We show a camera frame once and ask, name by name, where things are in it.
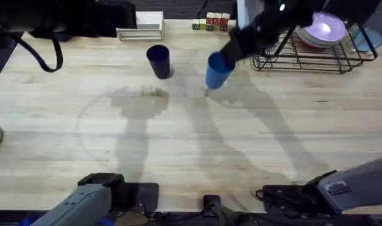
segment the label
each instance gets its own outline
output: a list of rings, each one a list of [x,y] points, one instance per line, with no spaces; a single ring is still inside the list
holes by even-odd
[[[330,195],[340,195],[343,193],[352,192],[345,181],[337,181],[327,184],[325,185],[325,189]]]

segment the wire dish rack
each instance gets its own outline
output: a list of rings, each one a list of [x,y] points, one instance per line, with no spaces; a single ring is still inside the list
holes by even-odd
[[[327,48],[313,48],[305,44],[291,28],[279,37],[280,42],[267,49],[262,55],[253,56],[253,66],[256,70],[299,70],[330,73],[351,72],[364,62],[370,62],[378,57],[365,30],[354,25],[354,31],[347,29],[345,38]],[[362,33],[371,53],[357,50],[353,37]]]

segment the blue cup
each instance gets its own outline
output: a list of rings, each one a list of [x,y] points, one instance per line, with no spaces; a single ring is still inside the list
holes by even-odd
[[[206,86],[208,86],[209,89],[220,88],[235,67],[236,62],[233,62],[231,65],[226,65],[219,52],[212,53],[208,58]]]
[[[163,45],[154,45],[146,52],[155,75],[160,79],[170,78],[169,55],[168,48]]]

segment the wooden table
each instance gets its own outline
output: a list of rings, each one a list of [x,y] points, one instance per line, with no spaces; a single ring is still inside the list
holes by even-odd
[[[74,38],[57,73],[17,47],[0,76],[0,209],[48,210],[89,173],[114,172],[158,183],[161,211],[198,210],[218,194],[256,212],[251,193],[263,185],[382,157],[382,51],[345,75],[256,72],[246,60],[207,97],[206,60],[227,35],[166,22],[170,80],[145,57],[157,43]],[[24,38],[55,62],[50,41]]]

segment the purple plate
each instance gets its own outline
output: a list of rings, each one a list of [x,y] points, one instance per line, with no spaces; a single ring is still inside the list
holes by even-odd
[[[304,30],[321,41],[339,41],[346,34],[346,28],[341,19],[325,13],[314,13],[314,22]]]

